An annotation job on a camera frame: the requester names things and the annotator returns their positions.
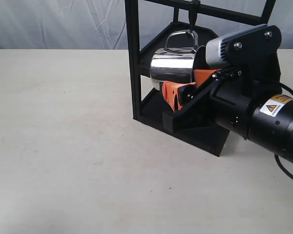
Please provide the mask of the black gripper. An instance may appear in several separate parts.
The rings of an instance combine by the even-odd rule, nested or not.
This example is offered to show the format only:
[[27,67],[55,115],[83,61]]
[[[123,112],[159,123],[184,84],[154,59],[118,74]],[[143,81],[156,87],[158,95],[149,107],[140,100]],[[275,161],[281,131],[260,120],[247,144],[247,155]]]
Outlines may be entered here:
[[268,25],[234,41],[225,48],[228,65],[193,70],[194,82],[164,81],[162,96],[173,112],[163,113],[163,126],[170,132],[214,122],[237,134],[248,132],[255,108],[269,94],[281,90],[277,57],[282,36]]

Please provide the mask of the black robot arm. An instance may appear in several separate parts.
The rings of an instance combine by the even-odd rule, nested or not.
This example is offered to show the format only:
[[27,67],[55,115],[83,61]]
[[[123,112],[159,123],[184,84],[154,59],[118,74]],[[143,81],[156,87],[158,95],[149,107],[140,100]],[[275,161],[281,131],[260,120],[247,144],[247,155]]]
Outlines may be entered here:
[[261,24],[209,41],[206,63],[218,67],[189,93],[179,111],[164,112],[170,132],[213,122],[293,163],[293,98],[282,93],[280,29]]

